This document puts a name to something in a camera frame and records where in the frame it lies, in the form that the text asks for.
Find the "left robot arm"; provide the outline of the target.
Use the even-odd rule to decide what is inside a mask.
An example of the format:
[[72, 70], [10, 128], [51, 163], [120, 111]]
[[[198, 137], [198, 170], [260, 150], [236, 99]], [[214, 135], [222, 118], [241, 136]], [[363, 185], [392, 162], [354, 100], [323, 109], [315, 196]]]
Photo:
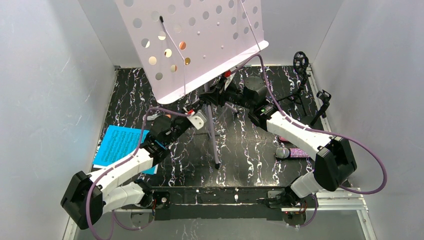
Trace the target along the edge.
[[122, 184], [162, 162], [170, 154], [169, 145], [188, 129], [201, 129], [207, 121], [201, 111], [203, 105], [203, 100], [196, 100], [182, 112], [149, 108], [149, 111], [162, 111], [175, 117], [158, 116], [135, 149], [106, 168], [75, 173], [60, 201], [61, 207], [81, 230], [85, 230], [106, 212], [126, 205], [145, 204], [149, 195], [146, 188], [135, 182]]

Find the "blue sheet music page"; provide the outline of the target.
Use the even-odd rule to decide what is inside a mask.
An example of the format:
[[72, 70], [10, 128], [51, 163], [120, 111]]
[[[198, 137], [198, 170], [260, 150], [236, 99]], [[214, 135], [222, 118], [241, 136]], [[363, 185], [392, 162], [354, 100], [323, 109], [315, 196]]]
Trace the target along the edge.
[[126, 157], [138, 146], [140, 136], [145, 140], [148, 130], [110, 125], [93, 160], [93, 167], [106, 168]]

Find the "black round-base mic stand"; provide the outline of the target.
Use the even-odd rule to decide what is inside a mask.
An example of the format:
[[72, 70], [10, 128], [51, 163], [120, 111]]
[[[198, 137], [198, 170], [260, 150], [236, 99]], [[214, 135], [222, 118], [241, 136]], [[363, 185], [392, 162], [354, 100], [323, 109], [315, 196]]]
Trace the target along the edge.
[[316, 114], [313, 117], [303, 116], [300, 118], [300, 122], [302, 124], [308, 125], [310, 127], [313, 127], [321, 118], [325, 119], [327, 117], [326, 111], [330, 106], [332, 95], [325, 90], [320, 90], [317, 92], [316, 97], [322, 101], [322, 106], [319, 108]]

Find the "pink microphone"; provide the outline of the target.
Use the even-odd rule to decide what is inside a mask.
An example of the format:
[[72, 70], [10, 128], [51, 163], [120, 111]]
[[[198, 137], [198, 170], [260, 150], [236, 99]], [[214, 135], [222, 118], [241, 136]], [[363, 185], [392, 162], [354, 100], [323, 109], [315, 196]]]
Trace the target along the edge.
[[278, 137], [278, 139], [279, 139], [281, 142], [286, 142], [286, 143], [289, 143], [289, 142], [290, 142], [289, 140], [287, 140], [286, 138], [284, 138], [284, 137], [282, 137], [282, 136], [279, 136], [279, 137]]

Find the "blue mesh microphone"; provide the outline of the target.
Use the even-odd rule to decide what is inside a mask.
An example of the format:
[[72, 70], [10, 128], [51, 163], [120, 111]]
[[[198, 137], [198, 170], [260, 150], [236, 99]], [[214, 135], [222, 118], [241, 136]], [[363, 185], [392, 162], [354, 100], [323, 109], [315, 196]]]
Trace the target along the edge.
[[300, 148], [278, 147], [275, 151], [277, 159], [309, 158], [310, 156]]

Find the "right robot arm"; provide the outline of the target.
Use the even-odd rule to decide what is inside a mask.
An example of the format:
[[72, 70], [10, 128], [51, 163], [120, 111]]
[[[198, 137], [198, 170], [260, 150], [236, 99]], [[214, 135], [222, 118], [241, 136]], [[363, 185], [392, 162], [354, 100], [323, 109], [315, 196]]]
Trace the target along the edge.
[[234, 83], [226, 84], [220, 78], [210, 91], [200, 94], [208, 104], [224, 106], [229, 102], [248, 109], [250, 121], [266, 132], [284, 137], [305, 151], [314, 161], [315, 168], [294, 181], [267, 201], [268, 206], [295, 206], [305, 197], [322, 190], [335, 191], [357, 169], [356, 160], [349, 141], [339, 136], [330, 136], [282, 114], [277, 104], [267, 98], [266, 82], [257, 76], [248, 77], [243, 88]]

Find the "silver tripod music stand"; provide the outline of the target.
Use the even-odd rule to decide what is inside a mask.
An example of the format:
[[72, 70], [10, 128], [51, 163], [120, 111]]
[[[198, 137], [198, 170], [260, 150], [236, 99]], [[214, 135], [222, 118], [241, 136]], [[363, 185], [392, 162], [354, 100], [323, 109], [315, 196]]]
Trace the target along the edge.
[[159, 104], [171, 104], [264, 50], [259, 0], [118, 0]]

